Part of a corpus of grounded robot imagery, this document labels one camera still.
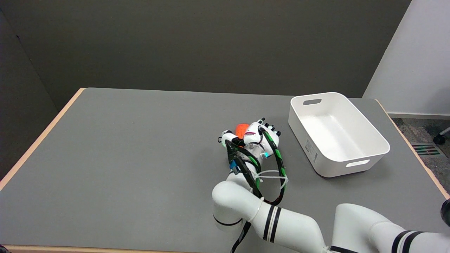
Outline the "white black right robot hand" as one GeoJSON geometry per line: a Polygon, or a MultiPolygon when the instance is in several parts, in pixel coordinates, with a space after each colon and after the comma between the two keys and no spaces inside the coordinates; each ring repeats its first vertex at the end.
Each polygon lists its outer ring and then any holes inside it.
{"type": "Polygon", "coordinates": [[[265,118],[261,118],[256,122],[249,124],[242,132],[241,136],[238,136],[239,131],[232,132],[231,130],[223,131],[221,136],[218,137],[218,142],[222,144],[223,147],[226,146],[225,141],[229,140],[238,146],[246,146],[248,144],[254,144],[262,147],[264,155],[270,157],[274,154],[274,148],[269,144],[272,140],[275,148],[279,146],[279,137],[281,136],[281,131],[277,131],[274,125],[269,125],[265,122],[265,118]]]}

